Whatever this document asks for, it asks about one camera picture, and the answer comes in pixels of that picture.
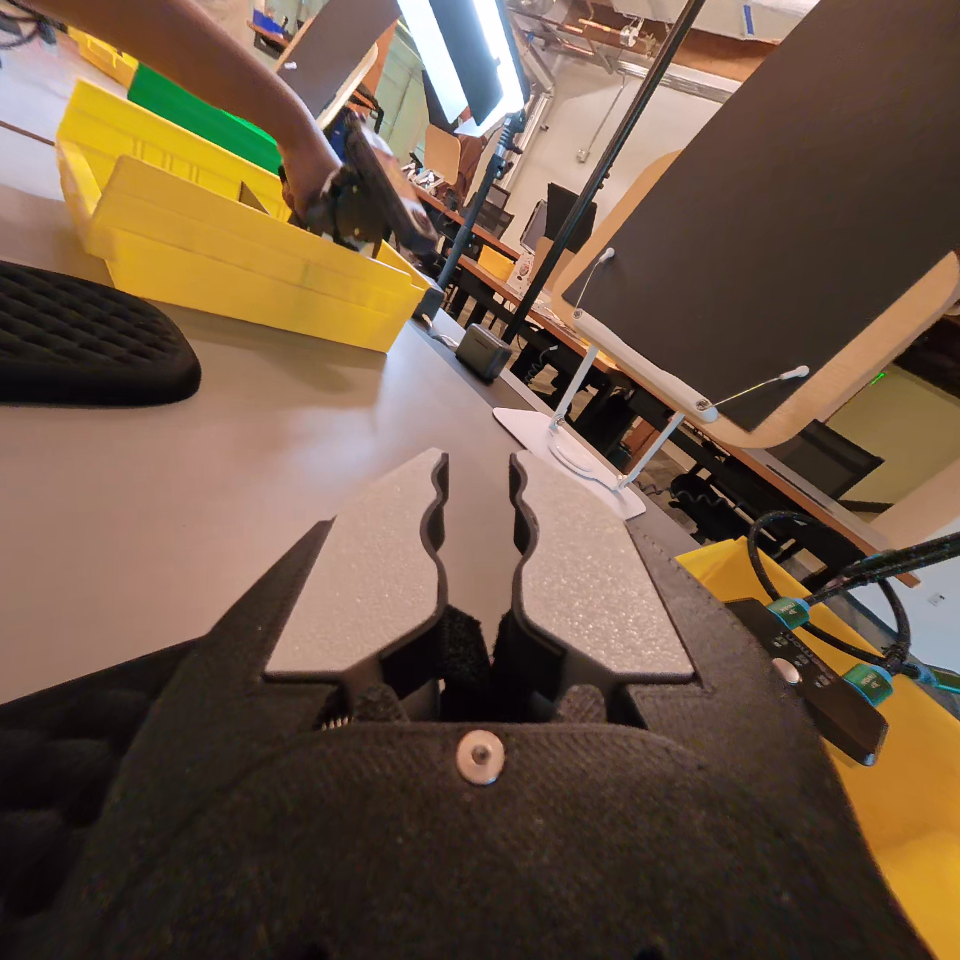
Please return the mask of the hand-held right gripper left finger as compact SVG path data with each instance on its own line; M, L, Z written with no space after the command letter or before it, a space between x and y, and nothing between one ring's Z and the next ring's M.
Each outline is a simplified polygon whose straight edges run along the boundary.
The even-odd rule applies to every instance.
M428 448L354 493L333 519L263 675L381 682L386 656L439 620L449 455Z

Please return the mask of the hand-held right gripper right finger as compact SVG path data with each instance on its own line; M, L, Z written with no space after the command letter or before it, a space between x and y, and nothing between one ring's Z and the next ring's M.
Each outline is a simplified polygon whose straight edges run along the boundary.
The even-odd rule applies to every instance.
M694 665L625 521L534 453L510 456L521 558L511 612L532 682L691 682Z

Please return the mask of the yellow plastic bins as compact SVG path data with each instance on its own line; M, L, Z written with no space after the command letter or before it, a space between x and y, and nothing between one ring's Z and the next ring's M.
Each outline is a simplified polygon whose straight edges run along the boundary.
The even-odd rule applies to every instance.
M142 299L386 354L429 279L289 224L275 174L76 81L55 138L83 250Z

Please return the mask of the black hdmi switch box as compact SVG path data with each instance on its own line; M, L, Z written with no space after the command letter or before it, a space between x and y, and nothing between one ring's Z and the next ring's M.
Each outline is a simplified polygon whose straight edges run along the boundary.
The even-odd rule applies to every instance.
M804 703L821 736L853 762L876 764L889 726L867 698L755 598L726 609L754 636L774 669Z

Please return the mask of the yellow divided plastic bin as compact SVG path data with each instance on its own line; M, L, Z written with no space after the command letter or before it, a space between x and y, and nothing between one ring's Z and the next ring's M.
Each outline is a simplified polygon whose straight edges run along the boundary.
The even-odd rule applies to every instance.
M677 559L722 602L769 602L743 538ZM888 730L872 766L826 740L822 746L908 919L936 958L959 959L958 719L903 675L894 676L893 693L878 709Z

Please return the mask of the person's left hand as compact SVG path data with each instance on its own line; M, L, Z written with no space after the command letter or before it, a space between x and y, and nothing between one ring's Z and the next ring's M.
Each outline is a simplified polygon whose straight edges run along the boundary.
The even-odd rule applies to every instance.
M297 142L291 147L278 145L278 151L284 172L284 202L305 225L308 211L329 192L342 163L323 135L317 141Z

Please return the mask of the black light stand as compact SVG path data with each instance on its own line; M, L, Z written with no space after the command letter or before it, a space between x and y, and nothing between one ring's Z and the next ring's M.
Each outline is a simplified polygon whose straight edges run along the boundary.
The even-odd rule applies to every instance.
M460 260L468 246L478 242L481 245L486 244L499 250L502 254L515 262L519 255L508 249L500 241L498 236L490 233L484 227L477 223L482 210L486 205L486 199L494 181L499 179L507 166L508 154L511 152L520 153L514 144L517 135L522 134L526 126L526 112L520 110L509 114L500 129L499 138L496 147L487 162L486 171L483 174L482 181L474 195L471 204L460 212L447 208L433 195L430 195L421 186L414 186L414 193L422 204L426 205L427 214L437 213L458 224L458 231L453 238L451 246L443 259L442 267L435 277L439 293L443 296L447 294L447 288L454 281Z

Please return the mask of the white board stand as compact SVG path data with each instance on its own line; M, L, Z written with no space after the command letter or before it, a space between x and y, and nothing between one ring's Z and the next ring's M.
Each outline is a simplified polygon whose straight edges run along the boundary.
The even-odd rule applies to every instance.
M588 345L586 354L561 396L555 412L549 416L535 411L524 412L497 407L493 409L493 415L498 424L503 426L525 450L546 463L548 467L586 487L620 520L630 521L645 512L645 505L634 487L634 482L654 454L660 451L686 419L693 418L703 425L711 425L718 420L718 409L722 404L741 399L779 382L807 378L810 375L810 368L806 365L795 366L722 400L708 399L685 381L657 366L630 347L621 337L583 308L582 301L592 286L595 272L599 271L603 280L608 281L612 278L612 272L606 264L614 260L615 256L615 249L609 246L596 258L574 302L573 327L587 337ZM611 356L616 366L630 370L635 379L649 381L666 392L675 407L674 414L668 419L666 426L656 434L653 443L641 455L634 467L628 473L617 476L610 468L603 466L597 457L585 450L575 438L569 438L562 429L570 404L601 351Z

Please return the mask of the led light panel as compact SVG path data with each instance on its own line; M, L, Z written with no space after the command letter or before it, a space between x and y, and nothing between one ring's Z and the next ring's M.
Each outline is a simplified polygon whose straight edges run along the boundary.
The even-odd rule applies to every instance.
M399 1L402 19L447 123L488 136L522 114L531 93L502 1Z

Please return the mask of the small black box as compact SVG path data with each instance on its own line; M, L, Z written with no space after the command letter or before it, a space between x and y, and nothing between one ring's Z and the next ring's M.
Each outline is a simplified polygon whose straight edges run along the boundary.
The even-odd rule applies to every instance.
M511 361L513 351L509 343L491 330L473 323L463 331L454 356L476 378L489 385L500 377Z

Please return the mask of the green plastic bin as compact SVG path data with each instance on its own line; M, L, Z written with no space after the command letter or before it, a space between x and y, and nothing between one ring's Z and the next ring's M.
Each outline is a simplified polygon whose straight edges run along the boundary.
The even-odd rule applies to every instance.
M211 106L140 62L127 99L176 126L278 174L282 158L274 138L250 122Z

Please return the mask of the black stand pole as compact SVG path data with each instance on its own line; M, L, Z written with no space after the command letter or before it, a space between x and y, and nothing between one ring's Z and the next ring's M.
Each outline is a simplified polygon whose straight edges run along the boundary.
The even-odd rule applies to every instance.
M516 306L515 310L511 313L510 320L503 330L502 337L509 346L520 333L523 322L534 306L538 294L542 292L549 276L558 266L563 252L570 244L571 236L576 233L579 225L586 217L587 210L594 201L597 192L604 186L618 155L652 99L657 86L665 77L668 67L674 60L705 4L705 1L686 2L678 19L669 30L665 41L661 44L654 58L652 66L642 79L627 113L619 123L606 149L586 180L581 193L573 204L568 216L563 221L557 238L553 241L542 263L536 269L519 305Z

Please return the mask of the small yellow plastic bin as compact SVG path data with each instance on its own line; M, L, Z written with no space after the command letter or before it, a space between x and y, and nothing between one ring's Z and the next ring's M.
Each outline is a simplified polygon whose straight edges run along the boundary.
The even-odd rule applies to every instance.
M137 75L139 60L73 26L68 26L66 32L85 61L124 90L129 90Z

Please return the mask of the black board with wooden frame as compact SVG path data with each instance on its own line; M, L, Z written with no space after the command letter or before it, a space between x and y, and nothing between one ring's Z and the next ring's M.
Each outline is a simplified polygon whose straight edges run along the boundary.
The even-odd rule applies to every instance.
M959 4L819 2L556 282L723 447L824 421L958 300Z
M275 71L319 126L382 70L400 16L396 1L329 1L289 42Z

